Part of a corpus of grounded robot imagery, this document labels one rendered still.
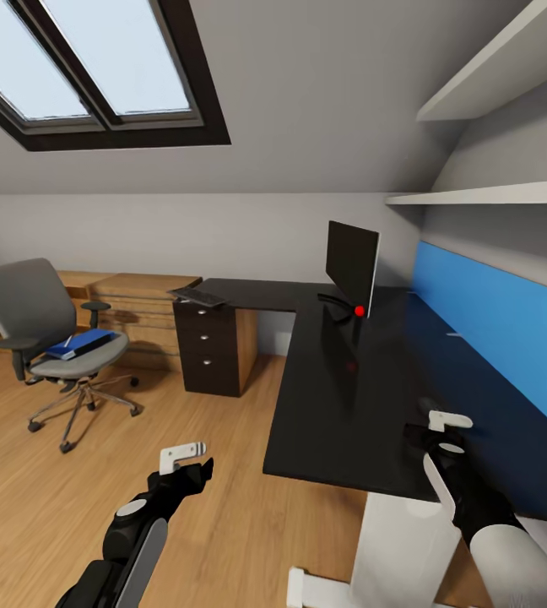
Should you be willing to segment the swivel chair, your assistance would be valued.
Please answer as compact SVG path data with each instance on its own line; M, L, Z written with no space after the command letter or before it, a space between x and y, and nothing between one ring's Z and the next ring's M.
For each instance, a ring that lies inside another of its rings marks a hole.
M107 302L94 301L80 306L91 310L90 329L98 327L98 311L111 308ZM60 393L68 395L31 415L28 430L33 432L41 426L33 421L37 416L79 398L59 447L63 453L72 448L67 441L68 434L84 401L89 411L93 411L94 396L100 396L130 407L132 416L138 414L138 408L132 403L99 390L129 377L131 384L137 386L139 380L132 374L89 383L100 370L112 366L132 343L125 333L113 330L115 337L67 360L45 354L45 350L74 336L76 329L75 305L50 261L36 258L0 264L0 333L3 337L0 350L13 353L13 368L23 386L42 381L67 384Z

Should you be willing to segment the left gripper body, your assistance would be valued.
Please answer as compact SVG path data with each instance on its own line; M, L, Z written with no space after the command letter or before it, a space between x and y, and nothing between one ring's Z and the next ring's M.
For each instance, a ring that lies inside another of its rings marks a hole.
M176 507L184 497L201 493L204 490L203 469L200 463L181 466L174 474L161 475L159 471L147 478L149 491L156 486L168 486L176 494Z

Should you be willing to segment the monitor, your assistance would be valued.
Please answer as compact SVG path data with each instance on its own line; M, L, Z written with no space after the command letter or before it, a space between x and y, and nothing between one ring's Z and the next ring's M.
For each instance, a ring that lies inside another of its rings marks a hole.
M350 300L336 296L355 315L369 318L381 233L329 221L326 273Z

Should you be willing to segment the keyboard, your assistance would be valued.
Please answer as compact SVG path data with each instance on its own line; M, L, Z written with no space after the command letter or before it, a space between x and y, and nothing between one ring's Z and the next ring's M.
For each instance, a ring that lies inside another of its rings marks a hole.
M174 295L178 298L182 298L184 301L196 302L200 307L218 306L228 301L228 299L216 296L210 292L204 292L202 290L196 290L196 288L183 287L176 290L169 290L170 295Z

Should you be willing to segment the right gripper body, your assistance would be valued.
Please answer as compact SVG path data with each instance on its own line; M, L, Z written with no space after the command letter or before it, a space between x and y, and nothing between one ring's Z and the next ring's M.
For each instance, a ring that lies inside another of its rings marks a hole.
M445 430L444 432L436 432L435 430L428 428L428 426L413 425L412 423L409 424L409 445L411 445L411 447L423 448L425 450L426 444L435 437L445 438L445 440L455 442L459 447L461 447L462 436L457 432L450 432L448 430Z

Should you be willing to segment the mouse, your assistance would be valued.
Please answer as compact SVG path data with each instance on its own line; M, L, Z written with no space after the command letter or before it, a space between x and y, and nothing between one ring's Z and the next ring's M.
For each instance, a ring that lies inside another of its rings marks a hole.
M425 417L428 417L428 415L430 414L430 411L432 411L432 410L444 412L444 409L432 399L419 400L419 409L422 412L422 414L425 414Z

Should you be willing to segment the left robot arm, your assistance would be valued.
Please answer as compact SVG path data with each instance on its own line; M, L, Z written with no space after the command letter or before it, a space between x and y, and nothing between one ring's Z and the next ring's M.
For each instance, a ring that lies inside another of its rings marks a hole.
M147 478L140 492L119 509L105 533L104 560L94 560L55 608L138 608L168 535L168 523L184 497L201 493L212 480L214 458L180 466L205 455L203 442L160 451L160 471Z

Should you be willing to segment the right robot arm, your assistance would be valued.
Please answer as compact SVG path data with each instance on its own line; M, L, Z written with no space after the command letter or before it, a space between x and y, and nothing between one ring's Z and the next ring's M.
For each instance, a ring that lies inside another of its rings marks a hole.
M428 426L405 423L409 445L426 450L424 470L480 570L494 608L547 608L547 553L519 523L465 452L465 439L445 425L473 426L468 416L430 411Z

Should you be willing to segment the folder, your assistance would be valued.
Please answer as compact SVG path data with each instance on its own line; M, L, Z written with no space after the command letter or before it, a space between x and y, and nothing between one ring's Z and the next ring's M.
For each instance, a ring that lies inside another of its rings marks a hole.
M76 337L70 336L68 340L45 350L45 354L67 360L113 337L115 334L112 331L95 328Z

